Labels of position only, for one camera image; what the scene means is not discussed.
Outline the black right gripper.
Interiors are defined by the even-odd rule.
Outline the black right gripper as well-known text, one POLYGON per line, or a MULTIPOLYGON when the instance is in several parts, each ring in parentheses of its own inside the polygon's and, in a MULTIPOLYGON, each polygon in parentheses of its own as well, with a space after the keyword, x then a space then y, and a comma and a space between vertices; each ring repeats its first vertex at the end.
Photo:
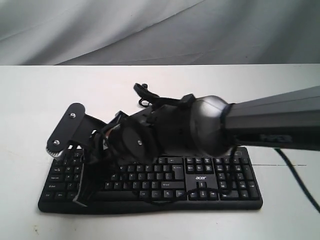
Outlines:
POLYGON ((105 123, 85 114, 69 141, 68 144, 72 147, 80 147, 83 150, 84 163, 80 174, 79 189, 72 200, 75 204, 87 207, 91 204, 93 195, 101 188, 105 179, 105 170, 100 162, 103 162, 108 156, 104 153, 108 149, 106 134, 124 118, 125 113, 118 111, 109 123, 105 123))

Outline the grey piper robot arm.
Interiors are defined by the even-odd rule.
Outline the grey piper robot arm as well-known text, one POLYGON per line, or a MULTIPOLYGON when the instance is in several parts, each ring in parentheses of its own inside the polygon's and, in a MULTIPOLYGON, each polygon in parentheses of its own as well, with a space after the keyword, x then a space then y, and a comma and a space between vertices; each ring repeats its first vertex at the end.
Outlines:
POLYGON ((162 155, 235 155, 239 146, 317 151, 320 148, 318 86, 241 103, 209 95, 161 97, 139 83, 148 107, 97 129, 83 152, 74 201, 88 206, 104 180, 122 165, 150 165, 162 155))

